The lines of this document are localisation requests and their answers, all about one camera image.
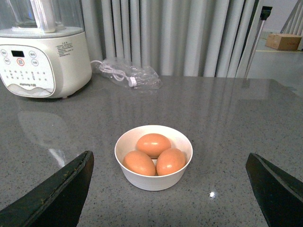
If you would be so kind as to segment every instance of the egg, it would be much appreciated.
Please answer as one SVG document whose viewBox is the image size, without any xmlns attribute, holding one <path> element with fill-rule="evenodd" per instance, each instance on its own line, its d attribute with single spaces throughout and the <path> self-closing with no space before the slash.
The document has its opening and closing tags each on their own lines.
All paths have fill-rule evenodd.
<svg viewBox="0 0 303 227">
<path fill-rule="evenodd" d="M 155 176 L 156 174 L 156 167 L 152 159 L 138 150 L 128 152 L 123 159 L 123 165 L 137 174 L 145 176 Z"/>
<path fill-rule="evenodd" d="M 167 137 L 161 134 L 150 133 L 139 138 L 136 147 L 149 157 L 157 158 L 163 151 L 171 148 L 171 143 Z"/>
<path fill-rule="evenodd" d="M 182 169 L 186 164 L 186 158 L 178 148 L 169 148 L 163 151 L 156 163 L 156 171 L 159 176 L 172 174 Z"/>
</svg>

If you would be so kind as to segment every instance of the digital display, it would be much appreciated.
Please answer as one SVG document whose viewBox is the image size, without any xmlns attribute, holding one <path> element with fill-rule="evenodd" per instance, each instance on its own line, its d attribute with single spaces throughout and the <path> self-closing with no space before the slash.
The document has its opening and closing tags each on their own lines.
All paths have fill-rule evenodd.
<svg viewBox="0 0 303 227">
<path fill-rule="evenodd" d="M 13 57 L 24 57 L 23 51 L 11 51 Z"/>
</svg>

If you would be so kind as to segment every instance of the blender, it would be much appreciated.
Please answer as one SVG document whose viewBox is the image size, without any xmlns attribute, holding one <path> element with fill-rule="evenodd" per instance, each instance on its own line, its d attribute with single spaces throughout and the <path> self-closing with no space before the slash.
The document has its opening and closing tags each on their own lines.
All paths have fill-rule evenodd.
<svg viewBox="0 0 303 227">
<path fill-rule="evenodd" d="M 0 0 L 0 77 L 15 95 L 67 97 L 91 79 L 79 0 Z"/>
</svg>

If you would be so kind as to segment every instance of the floor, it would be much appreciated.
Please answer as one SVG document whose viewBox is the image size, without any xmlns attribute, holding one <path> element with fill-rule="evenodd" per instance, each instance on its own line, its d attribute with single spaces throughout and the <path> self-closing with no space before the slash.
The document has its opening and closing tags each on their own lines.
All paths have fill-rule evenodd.
<svg viewBox="0 0 303 227">
<path fill-rule="evenodd" d="M 260 39 L 248 78 L 275 79 L 303 97 L 303 52 L 277 51 Z"/>
</svg>

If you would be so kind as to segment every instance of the gray countertop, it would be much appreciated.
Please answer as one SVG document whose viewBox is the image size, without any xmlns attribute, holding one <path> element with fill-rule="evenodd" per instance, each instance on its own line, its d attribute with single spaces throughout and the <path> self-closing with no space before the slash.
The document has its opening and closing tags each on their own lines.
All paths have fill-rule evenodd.
<svg viewBox="0 0 303 227">
<path fill-rule="evenodd" d="M 0 209 L 91 150 L 79 227 L 266 227 L 245 163 L 257 153 L 303 180 L 303 99 L 274 80 L 160 78 L 160 90 L 139 91 L 94 75 L 56 100 L 15 96 L 1 83 Z M 124 132 L 147 124 L 177 129 L 194 149 L 180 181 L 159 192 L 131 185 L 114 155 Z"/>
</svg>

